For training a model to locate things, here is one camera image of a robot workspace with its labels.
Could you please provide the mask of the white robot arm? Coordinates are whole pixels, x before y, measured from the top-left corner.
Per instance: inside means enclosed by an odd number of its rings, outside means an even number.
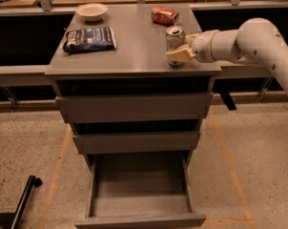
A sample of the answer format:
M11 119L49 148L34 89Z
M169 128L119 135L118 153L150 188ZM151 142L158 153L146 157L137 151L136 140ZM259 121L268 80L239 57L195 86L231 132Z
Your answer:
M237 30L205 31L186 36L186 43L166 52L169 61L228 61L265 67L288 95L288 45L269 20L253 18Z

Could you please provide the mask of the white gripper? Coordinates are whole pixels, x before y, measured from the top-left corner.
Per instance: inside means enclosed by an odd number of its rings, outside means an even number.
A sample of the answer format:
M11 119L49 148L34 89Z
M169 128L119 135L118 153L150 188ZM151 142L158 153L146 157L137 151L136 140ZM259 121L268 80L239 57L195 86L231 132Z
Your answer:
M186 36L186 42L192 43L182 45L175 50L166 52L169 61L190 62L193 58L201 63L212 63L216 60L212 54L212 41L218 30L205 31L203 33L194 33Z

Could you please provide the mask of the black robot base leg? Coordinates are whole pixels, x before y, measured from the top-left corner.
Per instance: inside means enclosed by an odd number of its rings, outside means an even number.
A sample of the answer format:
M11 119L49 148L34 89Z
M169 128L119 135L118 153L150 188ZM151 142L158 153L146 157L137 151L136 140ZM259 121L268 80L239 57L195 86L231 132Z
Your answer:
M33 187L40 187L43 181L40 177L29 176L22 196L13 213L0 213L0 229L17 229L20 219L27 205Z

